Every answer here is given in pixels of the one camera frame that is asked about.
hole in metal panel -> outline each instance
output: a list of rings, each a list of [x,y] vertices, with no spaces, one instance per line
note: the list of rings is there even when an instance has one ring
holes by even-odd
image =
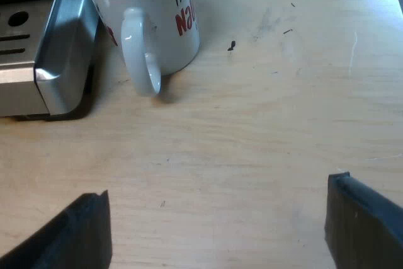
[[[25,52],[25,49],[0,50],[0,55],[11,55]]]
[[[30,15],[26,11],[17,12],[11,15],[10,19],[8,20],[9,26],[20,26],[23,25]]]
[[[30,37],[30,34],[0,36],[0,41],[21,40],[21,39],[28,39],[29,37]]]

coffee machine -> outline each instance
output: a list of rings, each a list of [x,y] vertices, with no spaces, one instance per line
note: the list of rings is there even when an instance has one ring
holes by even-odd
[[[0,0],[0,117],[73,111],[97,25],[91,0]]]

dark stain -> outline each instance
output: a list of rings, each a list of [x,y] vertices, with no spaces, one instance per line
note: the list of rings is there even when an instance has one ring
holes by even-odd
[[[126,80],[119,80],[118,84],[123,84],[123,83],[129,82],[129,81],[130,81],[130,78],[126,79]]]
[[[267,8],[262,16],[259,26],[256,29],[256,34],[253,35],[253,41],[257,42],[262,39],[267,32],[273,31],[280,24],[281,18],[277,18],[274,22],[270,22],[271,10]]]
[[[233,40],[233,41],[231,41],[231,47],[228,49],[228,51],[230,52],[231,50],[234,50],[234,47],[236,46],[236,41],[235,40]]]

wooden table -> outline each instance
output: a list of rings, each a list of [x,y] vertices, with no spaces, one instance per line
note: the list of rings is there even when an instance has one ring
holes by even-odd
[[[109,189],[112,269],[334,268],[328,174],[403,205],[397,0],[194,2],[200,53],[159,98],[102,30],[87,117],[0,120],[0,254]]]

scratch on wood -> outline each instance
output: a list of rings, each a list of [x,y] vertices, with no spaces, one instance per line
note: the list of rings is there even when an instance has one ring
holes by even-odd
[[[358,36],[357,36],[356,31],[354,32],[354,36],[355,36],[355,40],[354,40],[353,47],[351,48],[350,65],[348,66],[348,74],[349,74],[349,76],[351,76],[351,72],[353,71],[353,61],[354,61],[354,56],[355,56],[355,48],[356,48],[357,42],[358,42]]]
[[[386,160],[386,159],[395,159],[398,157],[403,157],[403,154],[396,154],[394,156],[390,157],[371,157],[370,159],[367,159],[368,161],[376,161],[376,160]]]

